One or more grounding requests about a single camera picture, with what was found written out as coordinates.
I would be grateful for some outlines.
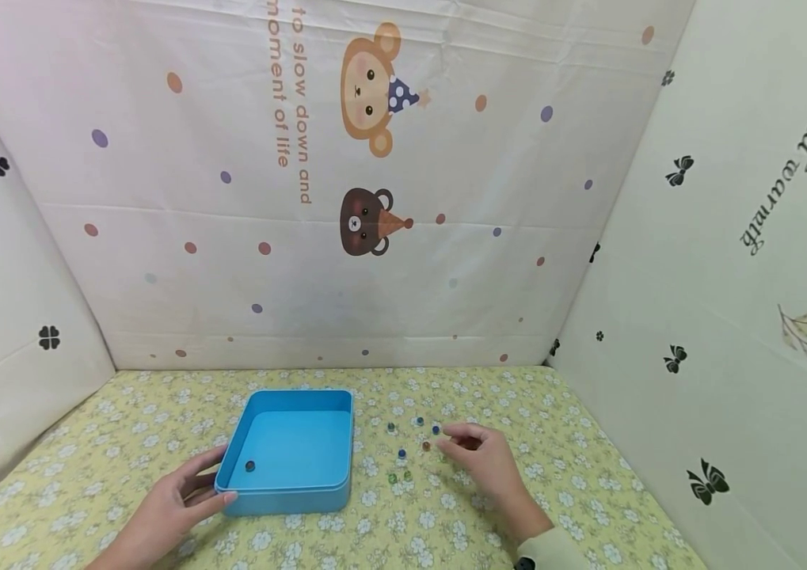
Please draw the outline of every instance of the yellow floral tablecloth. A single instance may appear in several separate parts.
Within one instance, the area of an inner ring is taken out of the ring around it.
[[[120,372],[0,484],[0,569],[83,568],[159,476],[227,442],[254,390],[325,386],[355,397],[347,507],[217,515],[159,568],[511,568],[515,546],[470,477],[421,449],[453,420],[507,435],[531,494],[590,568],[705,568],[557,373],[497,367]]]

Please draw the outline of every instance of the light green sleeve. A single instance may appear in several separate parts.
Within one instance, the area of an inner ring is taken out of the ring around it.
[[[587,560],[569,534],[560,528],[525,541],[517,547],[517,559],[525,557],[536,563],[535,570],[588,570]]]

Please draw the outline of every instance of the person's right hand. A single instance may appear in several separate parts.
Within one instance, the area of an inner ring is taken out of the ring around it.
[[[467,470],[489,498],[499,503],[525,492],[515,457],[500,431],[479,424],[449,424],[443,431],[451,438],[438,438],[435,445]]]

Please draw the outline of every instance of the finger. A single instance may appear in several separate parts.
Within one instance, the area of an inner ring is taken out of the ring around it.
[[[444,433],[451,437],[463,438],[476,438],[480,442],[485,442],[489,438],[489,430],[486,426],[479,424],[448,424],[444,426]]]
[[[213,485],[216,480],[216,472],[205,473],[194,477],[188,477],[188,480],[181,486],[181,497],[186,498],[191,496],[191,493],[198,490],[198,488],[209,487]]]
[[[437,442],[435,442],[435,447],[441,450],[441,454],[444,454],[453,462],[462,467],[468,466],[471,457],[473,457],[473,454],[475,454],[475,451],[463,449],[462,446],[459,446],[456,443],[453,443],[450,439],[445,438],[438,438]]]
[[[206,499],[215,496],[215,494],[216,494],[215,488],[212,487],[199,488],[198,492],[196,492],[194,496],[185,499],[185,506],[192,507],[195,504],[203,503]]]
[[[217,512],[226,508],[228,504],[233,503],[237,498],[238,494],[235,491],[220,493],[217,494],[217,496],[201,500],[200,503],[186,508],[185,514],[188,516],[188,521],[191,523],[191,526],[194,526],[194,524],[216,515]]]
[[[183,481],[201,472],[204,469],[210,469],[212,466],[217,466],[223,460],[225,455],[226,446],[215,446],[215,448],[205,451],[203,454],[195,455],[186,461],[181,467],[174,470],[173,473],[180,477]]]

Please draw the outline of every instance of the brown bear cartoon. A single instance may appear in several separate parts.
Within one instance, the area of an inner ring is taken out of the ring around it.
[[[381,202],[386,199],[387,205]],[[369,192],[366,188],[352,188],[341,205],[341,240],[350,256],[374,253],[383,256],[390,247],[387,236],[401,228],[413,227],[413,218],[403,221],[390,213],[394,197],[386,188]]]
[[[410,105],[425,107],[428,91],[413,93],[394,74],[393,60],[401,50],[401,31],[385,22],[375,38],[357,37],[349,42],[341,71],[343,125],[354,139],[368,140],[371,153],[384,158],[394,139],[387,124],[394,113]]]

